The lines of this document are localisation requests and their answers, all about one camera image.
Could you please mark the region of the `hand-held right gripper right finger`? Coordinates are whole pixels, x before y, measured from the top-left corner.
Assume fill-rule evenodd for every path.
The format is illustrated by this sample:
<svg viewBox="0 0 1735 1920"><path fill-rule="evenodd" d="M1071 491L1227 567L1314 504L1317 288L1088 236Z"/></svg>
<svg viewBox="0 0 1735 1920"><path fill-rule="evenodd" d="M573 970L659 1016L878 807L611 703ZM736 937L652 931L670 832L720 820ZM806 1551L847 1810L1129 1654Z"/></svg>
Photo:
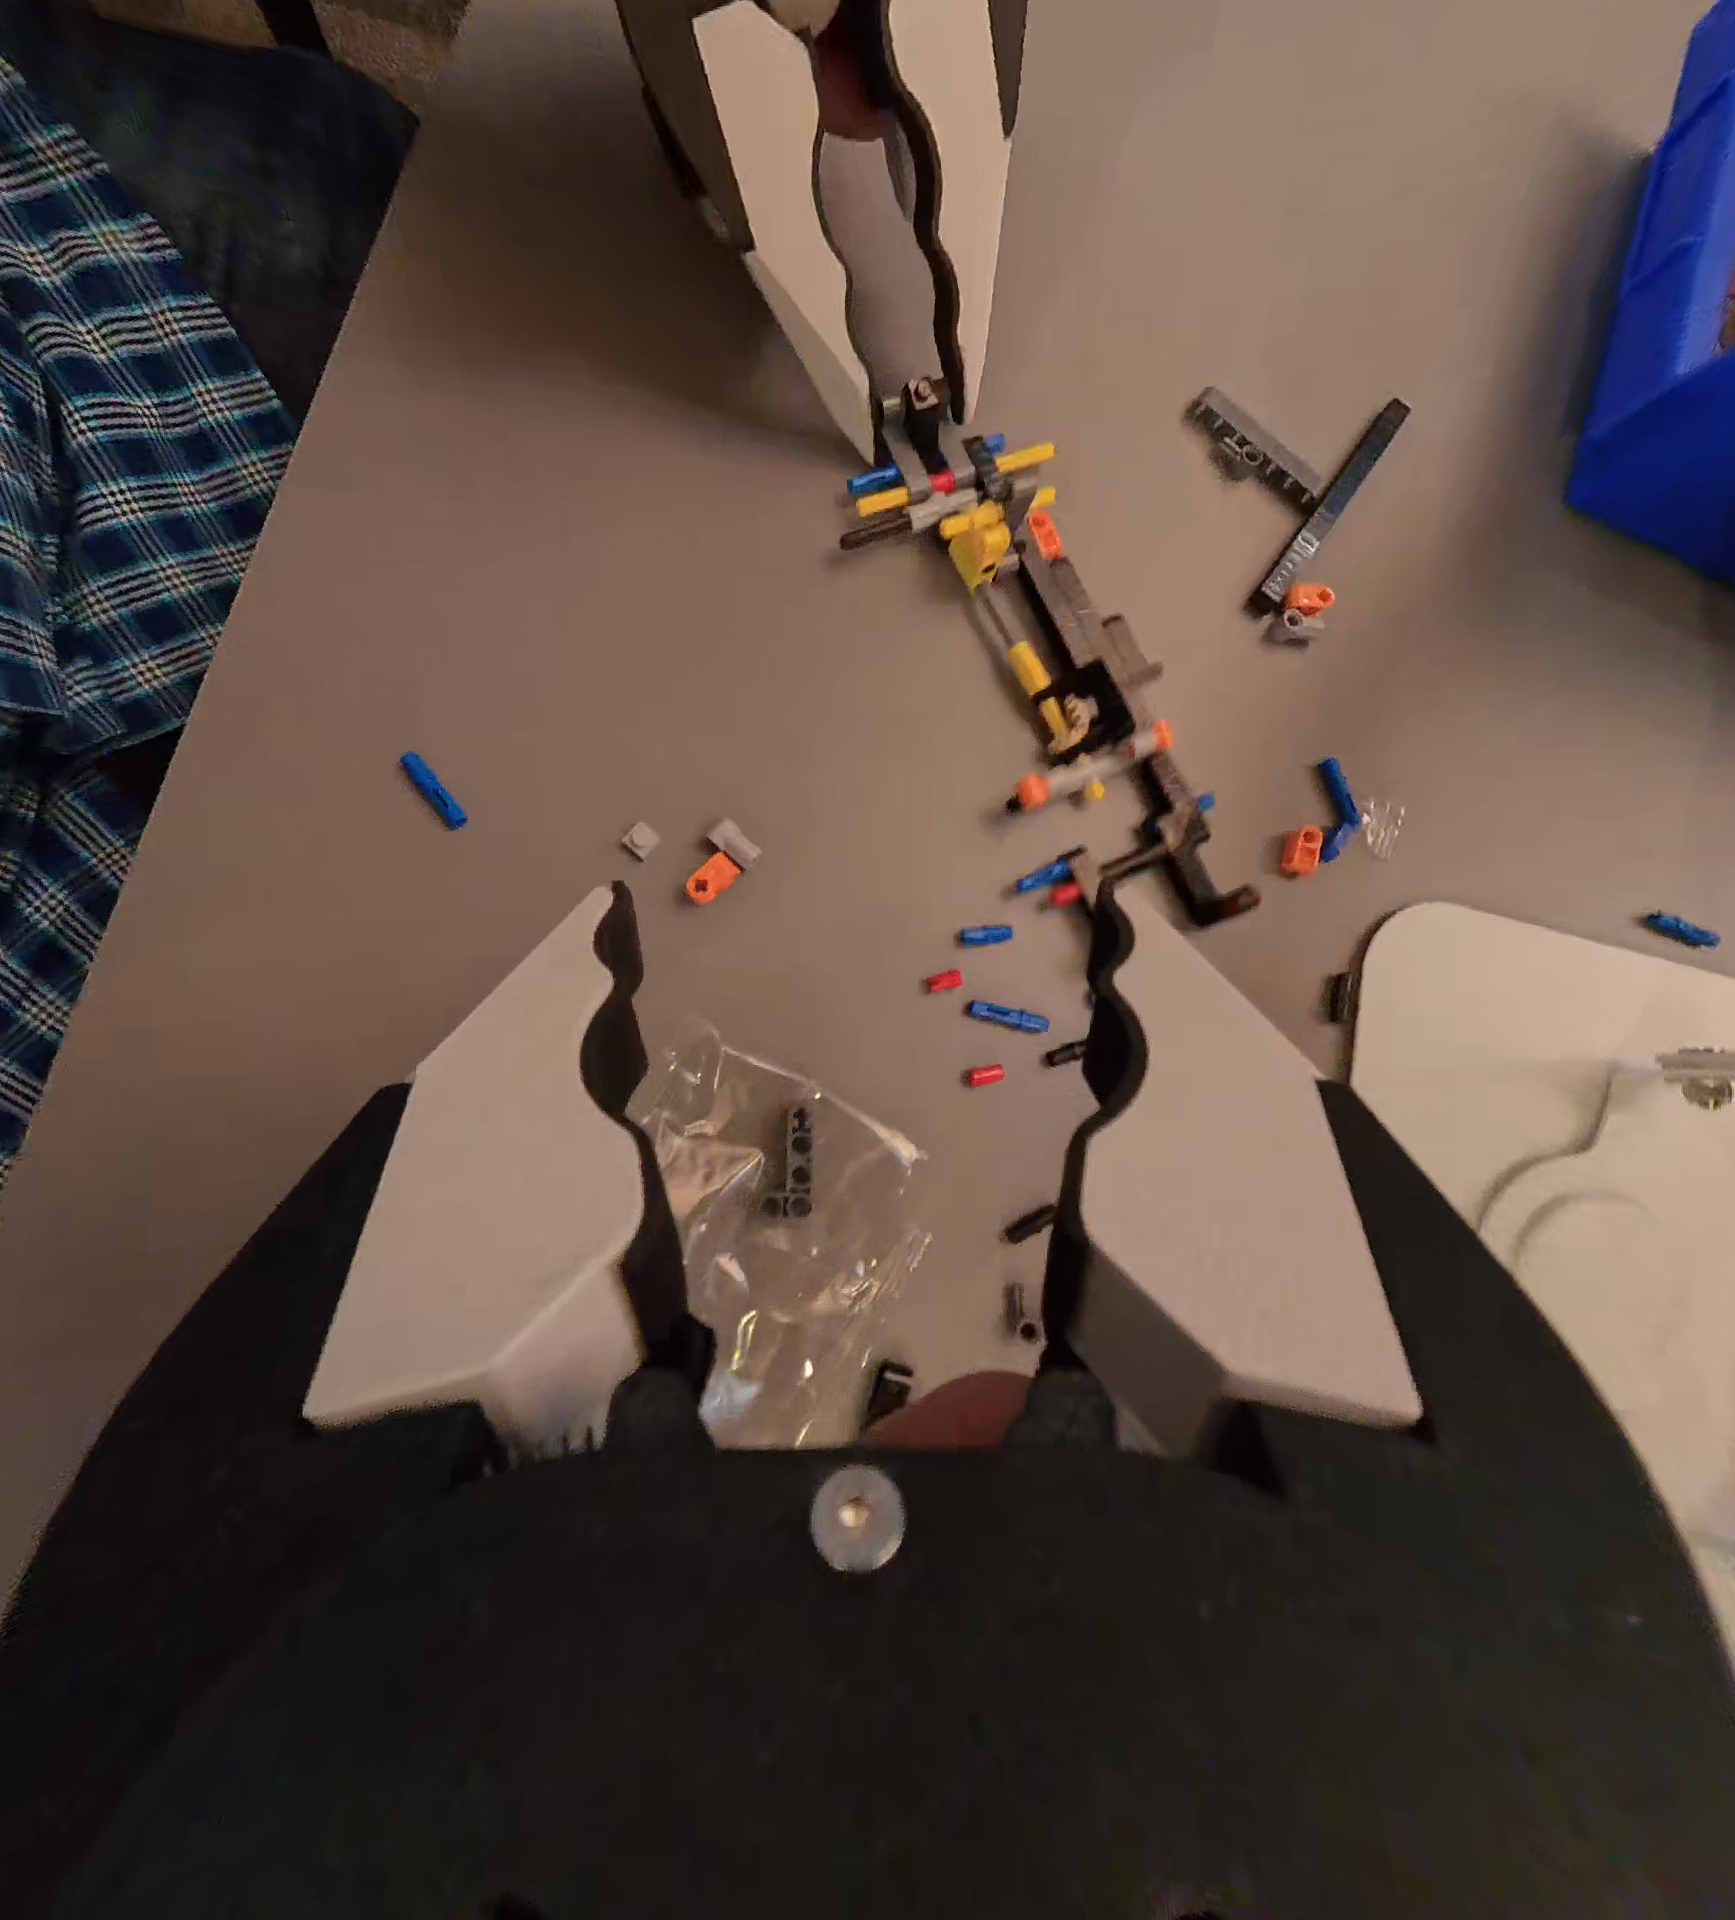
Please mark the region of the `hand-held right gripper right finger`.
<svg viewBox="0 0 1735 1920"><path fill-rule="evenodd" d="M1079 1361L1146 1455L1206 1449L1242 1404L1420 1426L1314 1064L1146 882L1092 898L1088 994L1092 1112L1046 1228L1046 1361Z"/></svg>

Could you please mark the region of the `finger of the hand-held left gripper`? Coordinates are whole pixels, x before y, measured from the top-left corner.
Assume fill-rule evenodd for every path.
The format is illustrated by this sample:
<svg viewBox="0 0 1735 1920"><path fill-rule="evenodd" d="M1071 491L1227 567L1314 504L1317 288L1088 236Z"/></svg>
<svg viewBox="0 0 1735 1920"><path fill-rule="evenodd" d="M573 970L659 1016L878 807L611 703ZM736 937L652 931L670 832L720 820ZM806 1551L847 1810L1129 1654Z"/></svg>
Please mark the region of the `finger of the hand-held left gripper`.
<svg viewBox="0 0 1735 1920"><path fill-rule="evenodd" d="M1021 110L1021 11L893 0L878 41L886 110L912 158L912 236L931 270L936 371L951 418L974 423Z"/></svg>
<svg viewBox="0 0 1735 1920"><path fill-rule="evenodd" d="M885 393L878 236L866 200L876 141L820 130L809 36L847 32L852 6L710 6L688 44L702 58L736 209L723 228L795 351L838 435L866 457Z"/></svg>

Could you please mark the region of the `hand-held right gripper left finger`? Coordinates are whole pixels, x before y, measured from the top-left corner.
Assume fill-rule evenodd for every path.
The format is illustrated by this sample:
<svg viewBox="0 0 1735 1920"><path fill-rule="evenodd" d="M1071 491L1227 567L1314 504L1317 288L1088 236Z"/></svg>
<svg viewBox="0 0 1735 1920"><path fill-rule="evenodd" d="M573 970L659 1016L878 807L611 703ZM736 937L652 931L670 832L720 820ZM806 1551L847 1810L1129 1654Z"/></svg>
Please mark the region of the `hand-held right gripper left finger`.
<svg viewBox="0 0 1735 1920"><path fill-rule="evenodd" d="M641 976L638 898L601 884L405 1078L303 1395L315 1428L469 1408L498 1449L576 1449L641 1365L704 1395L712 1335L625 1112Z"/></svg>

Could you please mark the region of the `multicolour lego technic assembly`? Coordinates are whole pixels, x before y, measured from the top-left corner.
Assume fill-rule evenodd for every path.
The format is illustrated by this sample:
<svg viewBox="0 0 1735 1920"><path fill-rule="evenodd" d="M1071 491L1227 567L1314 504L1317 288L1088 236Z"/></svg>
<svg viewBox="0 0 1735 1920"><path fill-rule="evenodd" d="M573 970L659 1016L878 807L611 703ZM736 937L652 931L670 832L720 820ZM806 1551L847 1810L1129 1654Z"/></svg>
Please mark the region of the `multicolour lego technic assembly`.
<svg viewBox="0 0 1735 1920"><path fill-rule="evenodd" d="M1118 882L1162 877L1193 931L1250 917L1257 891L1224 891L1206 871L1211 827L1156 703L1162 658L1122 613L1096 611L1056 527L1051 443L974 435L951 418L941 378L904 382L903 393L931 476L912 500L886 491L852 504L855 524L838 551L916 543L967 593L971 626L997 658L1034 752L997 820L1079 812L1124 782L1140 820L1122 851L1083 851L1077 868L1088 905Z"/></svg>

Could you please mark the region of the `dark grey lego beam piece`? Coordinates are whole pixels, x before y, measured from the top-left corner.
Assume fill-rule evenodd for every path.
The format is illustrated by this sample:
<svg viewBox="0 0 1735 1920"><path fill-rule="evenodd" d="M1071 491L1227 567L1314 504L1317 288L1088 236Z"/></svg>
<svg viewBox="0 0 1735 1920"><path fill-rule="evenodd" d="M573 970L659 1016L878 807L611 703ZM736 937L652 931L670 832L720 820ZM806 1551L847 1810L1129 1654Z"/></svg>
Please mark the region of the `dark grey lego beam piece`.
<svg viewBox="0 0 1735 1920"><path fill-rule="evenodd" d="M773 1184L760 1192L760 1221L800 1222L816 1213L816 1107L806 1101L784 1112L784 1151Z"/></svg>

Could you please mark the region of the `long black lego beam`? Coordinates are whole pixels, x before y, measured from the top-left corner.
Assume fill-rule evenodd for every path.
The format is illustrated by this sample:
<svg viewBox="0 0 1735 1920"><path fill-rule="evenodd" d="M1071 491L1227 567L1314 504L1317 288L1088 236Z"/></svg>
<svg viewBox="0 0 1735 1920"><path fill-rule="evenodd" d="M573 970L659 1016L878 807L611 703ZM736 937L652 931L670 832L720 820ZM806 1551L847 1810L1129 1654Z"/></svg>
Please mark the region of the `long black lego beam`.
<svg viewBox="0 0 1735 1920"><path fill-rule="evenodd" d="M1286 551L1277 554L1277 566L1250 593L1250 602L1245 602L1250 613L1283 613L1286 611L1292 587L1308 572L1308 566L1317 560L1323 543L1332 543L1337 524L1347 516L1347 511L1356 504L1356 497L1364 491L1369 473L1381 461L1381 452L1393 448L1393 440L1400 435L1405 423L1408 423L1408 404L1405 397L1386 397L1373 413L1373 423L1352 443L1352 452L1343 457L1343 467L1332 473L1332 480L1317 491L1317 500L1305 514L1299 530L1286 543Z"/></svg>

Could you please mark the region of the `person's left hand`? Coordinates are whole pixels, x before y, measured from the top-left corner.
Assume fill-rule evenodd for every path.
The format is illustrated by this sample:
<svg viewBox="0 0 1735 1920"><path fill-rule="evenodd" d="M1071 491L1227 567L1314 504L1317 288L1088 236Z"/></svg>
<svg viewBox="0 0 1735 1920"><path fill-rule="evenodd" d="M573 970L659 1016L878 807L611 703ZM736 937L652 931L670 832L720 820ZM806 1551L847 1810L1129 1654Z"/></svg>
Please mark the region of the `person's left hand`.
<svg viewBox="0 0 1735 1920"><path fill-rule="evenodd" d="M885 141L893 118L878 76L862 65L847 32L829 26L809 36L809 72L820 130L841 141Z"/></svg>

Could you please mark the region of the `clear plastic bag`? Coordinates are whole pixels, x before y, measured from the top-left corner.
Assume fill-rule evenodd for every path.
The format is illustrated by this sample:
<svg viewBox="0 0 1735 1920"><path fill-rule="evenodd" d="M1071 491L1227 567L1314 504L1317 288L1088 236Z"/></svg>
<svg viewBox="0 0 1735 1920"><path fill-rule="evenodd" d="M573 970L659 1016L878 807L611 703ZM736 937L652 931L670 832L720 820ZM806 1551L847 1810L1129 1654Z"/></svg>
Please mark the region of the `clear plastic bag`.
<svg viewBox="0 0 1735 1920"><path fill-rule="evenodd" d="M816 1213L760 1221L784 1112L816 1107ZM688 1021L632 1120L683 1237L688 1304L712 1335L702 1420L720 1449L838 1449L862 1428L878 1335L931 1253L912 1208L923 1151L816 1078Z"/></svg>

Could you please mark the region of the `person's plaid shirt torso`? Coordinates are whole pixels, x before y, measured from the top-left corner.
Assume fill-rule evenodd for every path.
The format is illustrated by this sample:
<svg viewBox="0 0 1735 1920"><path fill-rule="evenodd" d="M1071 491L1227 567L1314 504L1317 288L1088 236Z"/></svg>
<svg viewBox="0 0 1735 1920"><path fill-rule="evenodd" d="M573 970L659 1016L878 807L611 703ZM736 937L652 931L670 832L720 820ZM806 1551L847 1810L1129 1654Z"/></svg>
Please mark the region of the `person's plaid shirt torso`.
<svg viewBox="0 0 1735 1920"><path fill-rule="evenodd" d="M268 382L0 58L0 1186L291 452Z"/></svg>

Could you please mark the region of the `blue storage bin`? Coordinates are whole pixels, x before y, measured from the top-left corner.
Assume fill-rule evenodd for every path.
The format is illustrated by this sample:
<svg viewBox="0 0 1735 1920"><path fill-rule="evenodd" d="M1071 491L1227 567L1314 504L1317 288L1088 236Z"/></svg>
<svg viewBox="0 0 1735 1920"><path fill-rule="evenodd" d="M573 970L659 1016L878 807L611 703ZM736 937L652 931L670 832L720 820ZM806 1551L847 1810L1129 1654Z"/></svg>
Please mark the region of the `blue storage bin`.
<svg viewBox="0 0 1735 1920"><path fill-rule="evenodd" d="M1565 504L1735 593L1735 0L1686 44L1648 158Z"/></svg>

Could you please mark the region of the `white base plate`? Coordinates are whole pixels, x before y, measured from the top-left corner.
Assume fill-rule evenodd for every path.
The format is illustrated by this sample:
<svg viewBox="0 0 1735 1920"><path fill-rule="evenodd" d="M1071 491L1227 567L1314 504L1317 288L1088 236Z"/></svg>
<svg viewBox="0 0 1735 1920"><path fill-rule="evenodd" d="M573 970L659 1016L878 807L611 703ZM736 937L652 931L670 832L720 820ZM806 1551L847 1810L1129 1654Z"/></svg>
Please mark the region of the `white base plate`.
<svg viewBox="0 0 1735 1920"><path fill-rule="evenodd" d="M1352 1088L1621 1420L1735 1663L1735 976L1420 905Z"/></svg>

